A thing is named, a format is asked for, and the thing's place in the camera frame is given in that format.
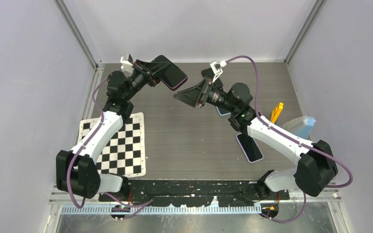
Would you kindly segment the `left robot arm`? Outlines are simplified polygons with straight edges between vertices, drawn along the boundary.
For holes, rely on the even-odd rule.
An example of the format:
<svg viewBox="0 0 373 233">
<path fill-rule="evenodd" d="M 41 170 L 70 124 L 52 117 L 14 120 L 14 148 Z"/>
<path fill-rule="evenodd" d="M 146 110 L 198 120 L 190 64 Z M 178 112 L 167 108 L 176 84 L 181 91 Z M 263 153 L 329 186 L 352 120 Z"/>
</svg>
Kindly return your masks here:
<svg viewBox="0 0 373 233">
<path fill-rule="evenodd" d="M 144 86 L 156 86 L 165 81 L 165 72 L 173 64 L 163 55 L 151 62 L 123 61 L 121 70 L 111 72 L 107 83 L 107 101 L 104 107 L 96 102 L 101 115 L 96 125 L 70 150 L 61 150 L 56 156 L 57 189 L 67 192 L 73 203 L 76 196 L 91 199 L 98 193 L 111 192 L 118 201 L 129 197 L 125 177 L 100 174 L 96 162 L 112 136 L 120 130 L 133 110 L 131 98 Z"/>
</svg>

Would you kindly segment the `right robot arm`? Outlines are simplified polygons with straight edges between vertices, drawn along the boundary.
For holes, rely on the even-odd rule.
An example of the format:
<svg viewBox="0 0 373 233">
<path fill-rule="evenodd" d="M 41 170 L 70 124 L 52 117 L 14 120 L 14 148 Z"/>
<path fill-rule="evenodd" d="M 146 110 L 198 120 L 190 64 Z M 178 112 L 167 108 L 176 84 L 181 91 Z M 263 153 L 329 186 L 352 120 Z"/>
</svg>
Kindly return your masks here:
<svg viewBox="0 0 373 233">
<path fill-rule="evenodd" d="M 295 164 L 292 169 L 270 170 L 257 181 L 258 194 L 264 199 L 271 199 L 277 192 L 288 189 L 300 189 L 317 197 L 338 174 L 326 142 L 314 143 L 271 123 L 250 106 L 253 97 L 244 83 L 235 83 L 226 92 L 204 77 L 197 85 L 179 91 L 173 97 L 193 108 L 209 103 L 229 111 L 228 121 L 235 131 L 248 136 L 251 142 L 256 139 L 264 142 Z"/>
</svg>

